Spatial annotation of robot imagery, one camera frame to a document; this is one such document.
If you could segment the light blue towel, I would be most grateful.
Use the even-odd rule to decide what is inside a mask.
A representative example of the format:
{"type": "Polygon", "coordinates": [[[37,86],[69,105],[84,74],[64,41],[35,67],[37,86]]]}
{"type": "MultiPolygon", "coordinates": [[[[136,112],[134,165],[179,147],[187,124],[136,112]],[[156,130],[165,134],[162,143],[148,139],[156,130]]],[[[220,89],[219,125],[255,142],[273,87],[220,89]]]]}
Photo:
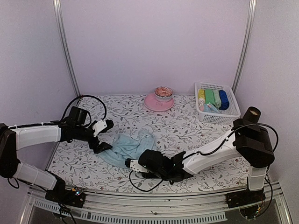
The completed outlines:
{"type": "Polygon", "coordinates": [[[112,143],[112,148],[99,153],[98,156],[112,166],[127,168],[126,159],[139,159],[145,150],[152,150],[154,144],[155,136],[147,131],[139,131],[136,139],[119,134],[112,143]]]}

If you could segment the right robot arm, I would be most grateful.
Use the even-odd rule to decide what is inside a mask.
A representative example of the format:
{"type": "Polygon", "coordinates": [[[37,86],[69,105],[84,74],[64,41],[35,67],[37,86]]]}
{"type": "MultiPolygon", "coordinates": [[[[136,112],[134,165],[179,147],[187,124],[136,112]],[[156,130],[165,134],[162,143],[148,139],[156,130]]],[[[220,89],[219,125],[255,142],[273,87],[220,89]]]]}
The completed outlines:
{"type": "Polygon", "coordinates": [[[242,200],[252,203],[264,187],[268,167],[274,162],[274,151],[268,130],[275,129],[263,123],[252,123],[244,119],[234,121],[233,128],[218,139],[192,151],[183,151],[171,158],[159,151],[145,150],[137,163],[170,183],[188,179],[214,164],[243,157],[249,163],[248,188],[242,192],[242,200]]]}

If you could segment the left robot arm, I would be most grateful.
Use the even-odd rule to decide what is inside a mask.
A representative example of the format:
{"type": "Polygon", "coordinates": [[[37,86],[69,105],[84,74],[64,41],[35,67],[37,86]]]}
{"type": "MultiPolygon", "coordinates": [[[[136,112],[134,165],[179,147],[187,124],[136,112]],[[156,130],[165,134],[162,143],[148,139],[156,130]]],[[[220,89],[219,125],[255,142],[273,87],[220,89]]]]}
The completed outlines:
{"type": "Polygon", "coordinates": [[[111,145],[100,142],[98,134],[113,128],[112,120],[89,121],[87,110],[73,106],[69,115],[60,121],[23,126],[0,125],[0,175],[3,178],[20,180],[36,185],[51,193],[60,203],[69,199],[65,181],[47,171],[28,165],[17,158],[17,151],[43,143],[85,141],[95,154],[111,149],[111,145]]]}

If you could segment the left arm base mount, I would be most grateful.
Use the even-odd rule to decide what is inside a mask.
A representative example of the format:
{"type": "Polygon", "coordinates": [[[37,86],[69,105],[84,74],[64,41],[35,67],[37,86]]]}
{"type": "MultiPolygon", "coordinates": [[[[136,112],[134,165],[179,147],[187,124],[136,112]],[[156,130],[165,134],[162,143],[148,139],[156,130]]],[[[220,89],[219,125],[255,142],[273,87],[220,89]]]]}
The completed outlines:
{"type": "Polygon", "coordinates": [[[45,199],[48,201],[68,205],[76,208],[83,208],[86,194],[76,188],[66,189],[64,185],[55,186],[52,190],[47,190],[45,199]]]}

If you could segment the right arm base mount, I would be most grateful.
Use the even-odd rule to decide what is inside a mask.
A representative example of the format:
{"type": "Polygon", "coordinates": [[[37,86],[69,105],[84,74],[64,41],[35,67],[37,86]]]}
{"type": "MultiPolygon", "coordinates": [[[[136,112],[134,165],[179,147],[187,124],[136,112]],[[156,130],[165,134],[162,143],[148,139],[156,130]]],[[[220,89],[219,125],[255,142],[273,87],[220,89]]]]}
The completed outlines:
{"type": "Polygon", "coordinates": [[[245,206],[251,203],[262,202],[266,199],[263,189],[258,191],[250,191],[244,189],[242,191],[231,192],[225,195],[226,204],[229,208],[245,206]]]}

